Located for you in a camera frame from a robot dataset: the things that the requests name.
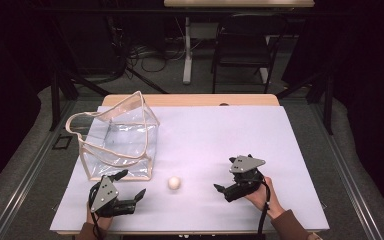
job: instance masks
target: white ball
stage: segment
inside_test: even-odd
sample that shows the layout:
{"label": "white ball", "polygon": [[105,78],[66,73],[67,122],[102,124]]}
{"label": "white ball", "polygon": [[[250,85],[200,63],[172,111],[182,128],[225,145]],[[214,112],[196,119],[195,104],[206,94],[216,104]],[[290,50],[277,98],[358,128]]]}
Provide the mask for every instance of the white ball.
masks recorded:
{"label": "white ball", "polygon": [[168,179],[168,187],[171,190],[179,189],[180,187],[180,178],[179,177],[171,177]]}

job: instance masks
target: clear plastic bag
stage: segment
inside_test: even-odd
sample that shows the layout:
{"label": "clear plastic bag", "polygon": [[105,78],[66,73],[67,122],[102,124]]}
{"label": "clear plastic bag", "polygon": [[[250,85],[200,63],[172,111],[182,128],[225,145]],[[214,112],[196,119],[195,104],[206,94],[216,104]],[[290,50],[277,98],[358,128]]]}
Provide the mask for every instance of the clear plastic bag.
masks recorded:
{"label": "clear plastic bag", "polygon": [[150,180],[159,124],[141,92],[135,92],[105,112],[74,114],[65,127],[77,135],[90,180],[126,168],[129,173],[122,180]]}

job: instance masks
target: chair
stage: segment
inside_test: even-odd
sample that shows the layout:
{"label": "chair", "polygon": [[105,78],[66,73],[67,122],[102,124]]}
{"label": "chair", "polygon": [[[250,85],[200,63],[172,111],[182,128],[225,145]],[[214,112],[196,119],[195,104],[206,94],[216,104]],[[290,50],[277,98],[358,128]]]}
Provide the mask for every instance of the chair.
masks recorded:
{"label": "chair", "polygon": [[[251,84],[265,85],[267,93],[271,73],[280,40],[282,39],[288,23],[280,15],[244,13],[230,15],[219,23],[217,27],[216,46],[214,51],[211,72],[213,73],[213,93],[217,82],[217,66],[245,67],[267,69],[267,80],[261,82],[225,82],[223,84]],[[268,36],[275,36],[275,41],[268,44]]]}

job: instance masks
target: desk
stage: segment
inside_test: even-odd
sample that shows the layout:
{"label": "desk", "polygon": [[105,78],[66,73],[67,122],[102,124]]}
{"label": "desk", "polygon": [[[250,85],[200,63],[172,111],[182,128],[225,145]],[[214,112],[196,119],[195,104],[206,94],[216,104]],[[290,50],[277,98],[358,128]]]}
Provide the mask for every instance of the desk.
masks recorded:
{"label": "desk", "polygon": [[[313,0],[164,0],[164,6],[177,8],[305,8],[313,7]],[[191,23],[186,17],[185,23],[185,68],[183,72],[183,83],[191,83],[192,52],[191,52]],[[267,70],[260,69],[263,79],[267,79]]]}
{"label": "desk", "polygon": [[[109,95],[103,105],[108,108],[124,97]],[[260,212],[245,199],[228,203],[213,187],[214,183],[231,185],[233,175],[228,171],[231,165],[228,158],[248,153],[267,161],[260,171],[274,179],[280,201],[285,208],[293,209],[306,229],[329,228],[288,117],[274,95],[144,95],[144,98],[161,122],[153,178],[115,182],[119,199],[131,199],[143,188],[147,191],[133,215],[114,218],[110,233],[256,233]],[[230,106],[217,106],[220,103]],[[167,180],[173,175],[182,179],[182,186],[176,191],[167,187]],[[87,180],[78,159],[51,225],[52,231],[78,233],[93,184]],[[268,220],[263,231],[274,231]]]}

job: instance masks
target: human hand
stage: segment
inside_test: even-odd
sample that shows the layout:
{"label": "human hand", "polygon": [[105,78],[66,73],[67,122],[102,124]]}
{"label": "human hand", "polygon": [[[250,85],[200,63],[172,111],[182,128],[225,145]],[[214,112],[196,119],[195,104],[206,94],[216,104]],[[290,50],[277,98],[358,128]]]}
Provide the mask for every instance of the human hand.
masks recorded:
{"label": "human hand", "polygon": [[[89,204],[86,204],[86,209],[87,209],[86,222],[91,223],[91,224],[95,224],[93,222],[93,219],[92,219],[92,215],[91,215],[91,212],[90,212]],[[113,217],[110,217],[110,218],[98,217],[98,215],[96,215],[96,213],[94,213],[94,215],[95,215],[95,219],[98,222],[98,227],[99,228],[101,228],[102,230],[107,231],[111,227]]]}
{"label": "human hand", "polygon": [[[267,211],[267,215],[269,215],[270,219],[273,220],[280,216],[282,213],[284,213],[285,210],[279,203],[276,192],[273,188],[273,182],[271,178],[265,177],[264,179],[270,188],[270,205],[269,210]],[[246,195],[245,198],[252,202],[252,204],[254,204],[254,206],[257,207],[260,211],[262,211],[267,199],[266,186],[264,186],[264,184],[261,184],[257,191]]]}

